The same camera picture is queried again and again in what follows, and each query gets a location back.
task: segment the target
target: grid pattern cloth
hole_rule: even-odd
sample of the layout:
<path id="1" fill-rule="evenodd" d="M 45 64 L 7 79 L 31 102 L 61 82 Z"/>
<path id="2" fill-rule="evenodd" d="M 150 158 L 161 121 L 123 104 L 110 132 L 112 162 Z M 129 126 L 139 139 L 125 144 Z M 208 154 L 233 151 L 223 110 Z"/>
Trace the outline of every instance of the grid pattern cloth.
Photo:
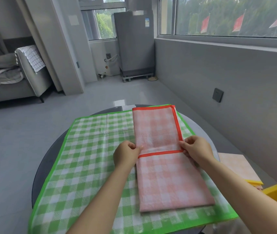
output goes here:
<path id="1" fill-rule="evenodd" d="M 181 151 L 175 107 L 133 108 L 135 141 L 143 149 L 136 163 L 140 211 L 214 205 L 205 181 Z"/>
<path id="2" fill-rule="evenodd" d="M 261 179 L 242 154 L 219 153 L 219 157 L 221 163 L 231 169 L 238 176 L 247 181 L 261 183 Z"/>
<path id="3" fill-rule="evenodd" d="M 135 142 L 137 146 L 143 146 L 140 155 L 181 150 L 173 112 L 172 105 L 133 108 Z"/>
<path id="4" fill-rule="evenodd" d="M 26 46 L 26 47 L 21 47 L 16 49 L 20 50 L 21 52 L 24 53 L 24 55 L 26 56 L 27 60 L 29 61 L 31 67 L 33 68 L 33 70 L 37 73 L 39 70 L 41 70 L 43 67 L 45 67 L 44 62 L 41 59 L 39 50 L 37 48 L 36 45 L 31 45 L 31 46 Z"/>
<path id="5" fill-rule="evenodd" d="M 183 137 L 190 136 L 190 128 L 181 118 L 179 123 Z M 113 152 L 124 140 L 135 142 L 132 111 L 76 119 L 35 203 L 28 233 L 65 234 L 114 170 Z M 162 234 L 236 218 L 210 177 L 203 171 L 201 175 L 215 206 L 140 213 L 133 168 L 111 233 Z"/>

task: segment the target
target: refrigerator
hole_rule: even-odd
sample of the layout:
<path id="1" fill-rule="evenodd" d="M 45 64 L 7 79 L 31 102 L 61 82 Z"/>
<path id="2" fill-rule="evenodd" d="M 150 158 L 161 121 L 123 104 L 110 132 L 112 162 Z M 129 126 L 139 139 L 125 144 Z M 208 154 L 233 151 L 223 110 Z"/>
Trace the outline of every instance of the refrigerator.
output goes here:
<path id="1" fill-rule="evenodd" d="M 130 79 L 152 76 L 155 71 L 155 40 L 152 10 L 114 13 L 121 76 Z"/>

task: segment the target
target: red trim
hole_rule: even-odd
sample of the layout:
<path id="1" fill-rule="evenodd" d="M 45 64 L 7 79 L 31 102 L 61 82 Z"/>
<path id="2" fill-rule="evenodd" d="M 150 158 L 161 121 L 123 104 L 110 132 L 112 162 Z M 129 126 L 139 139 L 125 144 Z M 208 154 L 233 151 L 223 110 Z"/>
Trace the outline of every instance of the red trim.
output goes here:
<path id="1" fill-rule="evenodd" d="M 180 124 L 178 123 L 178 119 L 177 119 L 177 115 L 176 115 L 176 111 L 175 111 L 175 106 L 174 105 L 166 105 L 166 106 L 159 106 L 159 107 L 142 107 L 142 108 L 133 108 L 132 110 L 157 110 L 157 109 L 164 109 L 164 108 L 171 108 L 172 109 L 172 114 L 173 114 L 173 118 L 175 121 L 175 126 L 176 126 L 176 130 L 177 130 L 177 134 L 178 134 L 178 138 L 180 141 L 183 141 L 183 137 L 182 137 L 182 131 L 180 128 Z M 180 150 L 172 150 L 172 151 L 162 151 L 162 152 L 155 152 L 155 153 L 146 153 L 146 154 L 142 154 L 140 155 L 138 158 L 141 157 L 148 157 L 148 156 L 153 156 L 153 155 L 161 155 L 161 154 L 168 154 L 168 153 L 180 153 L 183 152 L 183 149 Z"/>
<path id="2" fill-rule="evenodd" d="M 183 150 L 172 150 L 172 151 L 162 151 L 162 152 L 155 152 L 155 153 L 146 153 L 146 154 L 142 154 L 140 155 L 138 158 L 141 157 L 149 157 L 149 156 L 153 156 L 153 155 L 162 155 L 162 154 L 168 154 L 168 153 L 182 153 Z"/>

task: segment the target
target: black wall outlet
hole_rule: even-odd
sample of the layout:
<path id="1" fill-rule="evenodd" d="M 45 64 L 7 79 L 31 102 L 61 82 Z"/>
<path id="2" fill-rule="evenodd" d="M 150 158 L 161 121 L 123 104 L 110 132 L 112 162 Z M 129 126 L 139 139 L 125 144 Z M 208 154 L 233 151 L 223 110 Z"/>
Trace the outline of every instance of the black wall outlet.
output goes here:
<path id="1" fill-rule="evenodd" d="M 218 88 L 214 89 L 212 98 L 217 101 L 218 103 L 221 102 L 224 92 L 222 90 L 219 90 Z"/>

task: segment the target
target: red flag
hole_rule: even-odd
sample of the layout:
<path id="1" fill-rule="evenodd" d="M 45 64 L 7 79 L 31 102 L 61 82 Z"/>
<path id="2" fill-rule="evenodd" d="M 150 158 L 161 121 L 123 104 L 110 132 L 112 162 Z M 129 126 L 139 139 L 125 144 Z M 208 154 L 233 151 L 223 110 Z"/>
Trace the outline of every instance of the red flag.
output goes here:
<path id="1" fill-rule="evenodd" d="M 277 20 L 275 20 L 275 22 L 272 23 L 272 25 L 269 28 L 273 28 L 273 27 L 277 27 Z"/>
<path id="2" fill-rule="evenodd" d="M 202 21 L 201 30 L 200 30 L 201 34 L 207 32 L 208 24 L 209 24 L 209 19 L 210 19 L 210 14 L 209 14 L 209 16 L 206 19 L 204 19 Z"/>
<path id="3" fill-rule="evenodd" d="M 237 31 L 240 31 L 240 28 L 242 26 L 242 22 L 244 20 L 244 16 L 245 14 L 241 15 L 240 17 L 238 17 L 235 21 L 235 24 L 234 24 L 234 28 L 233 28 L 233 31 L 232 32 L 237 32 Z"/>

